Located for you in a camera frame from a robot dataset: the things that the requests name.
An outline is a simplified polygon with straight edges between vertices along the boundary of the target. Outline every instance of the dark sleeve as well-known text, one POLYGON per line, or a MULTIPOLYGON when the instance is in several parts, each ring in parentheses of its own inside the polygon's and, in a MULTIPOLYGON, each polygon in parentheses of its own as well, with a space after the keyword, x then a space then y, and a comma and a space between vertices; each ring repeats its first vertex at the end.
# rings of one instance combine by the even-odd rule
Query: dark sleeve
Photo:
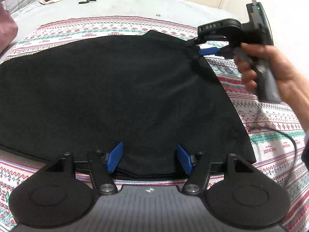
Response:
POLYGON ((302 161, 305 163, 307 170, 309 171, 309 141, 306 143, 305 149, 302 152, 302 161))

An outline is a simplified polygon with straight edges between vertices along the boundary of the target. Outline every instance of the white bed sheet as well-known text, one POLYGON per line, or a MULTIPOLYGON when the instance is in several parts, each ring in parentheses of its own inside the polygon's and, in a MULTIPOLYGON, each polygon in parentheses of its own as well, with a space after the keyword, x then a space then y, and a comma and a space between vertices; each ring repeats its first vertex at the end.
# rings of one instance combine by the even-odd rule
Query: white bed sheet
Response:
POLYGON ((10 50, 42 24, 82 17, 140 16, 197 27, 225 18, 235 18, 231 13, 184 0, 63 0, 42 5, 38 1, 12 14, 19 30, 17 37, 0 56, 0 63, 10 50))

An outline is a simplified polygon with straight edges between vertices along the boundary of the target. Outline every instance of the gray striped surface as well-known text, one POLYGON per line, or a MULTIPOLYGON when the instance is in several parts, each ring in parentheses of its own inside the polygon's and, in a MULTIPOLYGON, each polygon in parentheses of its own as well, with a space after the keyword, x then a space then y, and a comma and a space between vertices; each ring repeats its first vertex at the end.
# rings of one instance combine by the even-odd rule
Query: gray striped surface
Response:
MULTIPOLYGON (((124 186, 98 199, 81 220, 56 229, 18 225, 12 232, 245 232, 217 221, 202 201, 180 193, 176 186, 124 186)), ((255 232, 284 232, 276 226, 255 232)))

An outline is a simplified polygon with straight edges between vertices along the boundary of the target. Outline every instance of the blue pad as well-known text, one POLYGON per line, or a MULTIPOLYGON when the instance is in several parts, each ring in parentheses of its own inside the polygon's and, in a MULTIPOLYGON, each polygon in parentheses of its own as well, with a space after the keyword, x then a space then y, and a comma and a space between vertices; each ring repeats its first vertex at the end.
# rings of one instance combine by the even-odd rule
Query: blue pad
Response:
POLYGON ((219 51, 220 51, 219 48, 211 47, 211 48, 208 48, 208 49, 200 49, 198 51, 198 54, 200 54, 200 55, 213 55, 213 54, 216 54, 219 51))
POLYGON ((193 170, 191 158, 190 155, 180 145, 177 145, 177 157, 186 174, 190 175, 193 170))
POLYGON ((109 158, 106 163, 106 171, 109 173, 114 172, 116 166, 118 165, 119 161, 122 158, 123 153, 123 145, 122 142, 120 142, 113 151, 109 153, 109 158))

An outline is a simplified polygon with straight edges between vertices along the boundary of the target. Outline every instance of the bed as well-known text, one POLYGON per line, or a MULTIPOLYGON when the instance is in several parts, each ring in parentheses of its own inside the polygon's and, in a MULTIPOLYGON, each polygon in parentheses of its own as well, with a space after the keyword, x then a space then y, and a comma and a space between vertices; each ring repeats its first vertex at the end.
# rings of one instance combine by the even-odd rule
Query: bed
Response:
MULTIPOLYGON (((19 32, 2 53, 0 63, 72 41, 106 35, 142 35, 149 30, 156 30, 187 40, 197 35, 197 26, 201 24, 234 18, 228 12, 183 0, 96 0, 78 4, 80 1, 86 0, 63 0, 49 5, 33 1, 14 11, 11 15, 19 26, 19 32)), ((224 44, 209 42, 202 47, 220 47, 224 44)), ((233 61, 215 56, 208 56, 207 60, 249 134, 257 160, 254 166, 280 185, 285 183, 293 163, 292 143, 280 134, 251 129, 270 126, 295 139, 297 163, 287 185, 291 208, 283 224, 288 231, 308 231, 309 174, 300 158, 304 149, 304 131, 298 119, 285 103, 274 105, 258 102, 257 97, 248 93, 241 84, 241 75, 233 61)), ((40 162, 0 150, 0 231, 10 231, 16 225, 8 208, 10 193, 42 166, 40 162)), ((88 175, 77 174, 77 178, 91 185, 88 175)), ((208 187, 222 179, 223 175, 212 176, 208 187)), ((185 181, 115 180, 115 183, 120 189, 123 184, 177 184, 181 187, 185 181)))

